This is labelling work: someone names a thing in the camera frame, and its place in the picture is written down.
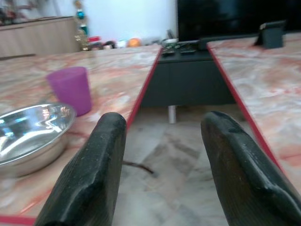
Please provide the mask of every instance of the marble table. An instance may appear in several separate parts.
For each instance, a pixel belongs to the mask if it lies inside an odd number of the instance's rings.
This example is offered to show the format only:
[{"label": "marble table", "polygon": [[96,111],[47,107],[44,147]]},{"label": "marble table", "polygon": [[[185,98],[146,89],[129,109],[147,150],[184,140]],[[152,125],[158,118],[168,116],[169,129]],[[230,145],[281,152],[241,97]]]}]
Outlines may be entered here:
[{"label": "marble table", "polygon": [[254,46],[255,38],[208,49],[262,149],[301,193],[301,33],[284,40],[276,49]]},{"label": "marble table", "polygon": [[129,127],[159,53],[160,46],[147,46],[0,61],[0,114],[27,105],[57,101],[46,76],[71,66],[88,69],[93,102],[92,110],[76,118],[67,132],[69,143],[64,153],[49,166],[17,180],[12,192],[15,196],[13,204],[0,208],[0,225],[33,224],[62,169],[84,144],[104,113],[120,113]]}]

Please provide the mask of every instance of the black phone stand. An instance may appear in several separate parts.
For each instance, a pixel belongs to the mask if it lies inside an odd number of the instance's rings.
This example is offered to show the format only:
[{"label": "black phone stand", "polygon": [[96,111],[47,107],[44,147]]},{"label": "black phone stand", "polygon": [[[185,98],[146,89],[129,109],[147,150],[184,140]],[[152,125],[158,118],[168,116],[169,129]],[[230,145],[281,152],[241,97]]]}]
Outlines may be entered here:
[{"label": "black phone stand", "polygon": [[260,25],[259,36],[255,45],[261,45],[264,48],[283,47],[283,29],[285,20],[264,23]]}]

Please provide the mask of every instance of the television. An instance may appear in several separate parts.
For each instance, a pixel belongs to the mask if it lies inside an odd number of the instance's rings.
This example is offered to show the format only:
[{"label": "television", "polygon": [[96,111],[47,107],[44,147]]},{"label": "television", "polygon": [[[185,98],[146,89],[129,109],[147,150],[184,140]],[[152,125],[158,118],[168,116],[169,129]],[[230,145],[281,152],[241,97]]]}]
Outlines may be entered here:
[{"label": "television", "polygon": [[301,31],[301,0],[177,1],[179,41],[254,34],[278,20],[286,20],[286,31]]}]

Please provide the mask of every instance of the purple cup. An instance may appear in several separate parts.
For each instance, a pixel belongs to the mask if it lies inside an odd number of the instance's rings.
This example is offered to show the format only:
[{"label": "purple cup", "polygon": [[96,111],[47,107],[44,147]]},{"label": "purple cup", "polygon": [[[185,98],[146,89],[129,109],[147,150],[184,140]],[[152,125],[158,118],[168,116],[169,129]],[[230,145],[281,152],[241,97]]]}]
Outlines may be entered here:
[{"label": "purple cup", "polygon": [[47,76],[47,80],[60,102],[71,105],[77,116],[88,113],[91,96],[85,67],[69,67]]}]

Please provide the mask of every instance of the floor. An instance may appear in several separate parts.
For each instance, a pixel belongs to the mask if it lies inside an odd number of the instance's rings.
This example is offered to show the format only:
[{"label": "floor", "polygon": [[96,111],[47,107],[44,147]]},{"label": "floor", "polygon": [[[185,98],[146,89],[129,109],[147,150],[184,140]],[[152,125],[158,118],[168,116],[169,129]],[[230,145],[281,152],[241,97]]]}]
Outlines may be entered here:
[{"label": "floor", "polygon": [[228,113],[252,132],[236,105],[142,108],[128,135],[124,159],[143,163],[156,178],[123,166],[113,226],[227,226],[201,140],[206,112]]}]

